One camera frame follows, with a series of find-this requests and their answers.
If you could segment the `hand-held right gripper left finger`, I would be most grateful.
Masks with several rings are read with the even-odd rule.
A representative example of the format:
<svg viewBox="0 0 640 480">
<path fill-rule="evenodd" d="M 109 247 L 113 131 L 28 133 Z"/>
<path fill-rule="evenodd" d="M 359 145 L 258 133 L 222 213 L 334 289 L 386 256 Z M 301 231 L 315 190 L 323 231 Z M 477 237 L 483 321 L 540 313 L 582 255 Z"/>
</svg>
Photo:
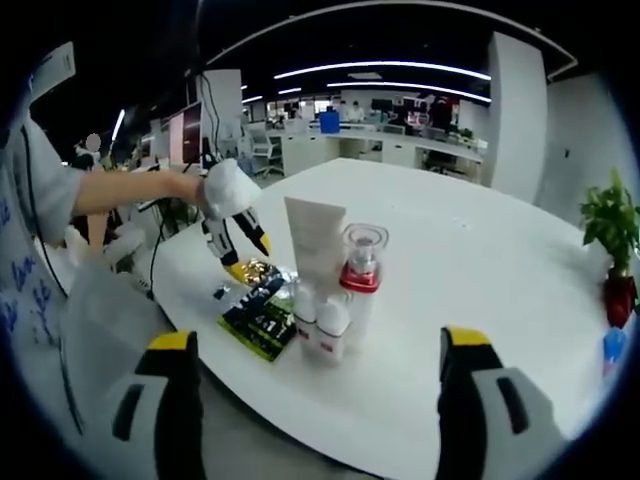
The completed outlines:
<svg viewBox="0 0 640 480">
<path fill-rule="evenodd" d="M 86 461 L 97 479 L 204 479 L 198 337 L 156 337 L 87 411 Z"/>
</svg>

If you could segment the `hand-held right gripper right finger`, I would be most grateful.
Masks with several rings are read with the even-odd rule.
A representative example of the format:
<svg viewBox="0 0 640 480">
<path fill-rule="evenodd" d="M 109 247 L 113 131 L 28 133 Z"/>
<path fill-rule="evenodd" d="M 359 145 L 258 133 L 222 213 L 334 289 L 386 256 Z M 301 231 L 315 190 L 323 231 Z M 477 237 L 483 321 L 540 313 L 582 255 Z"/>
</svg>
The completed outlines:
<svg viewBox="0 0 640 480">
<path fill-rule="evenodd" d="M 551 400 L 482 332 L 441 329 L 439 379 L 439 479 L 532 479 L 564 448 Z"/>
</svg>

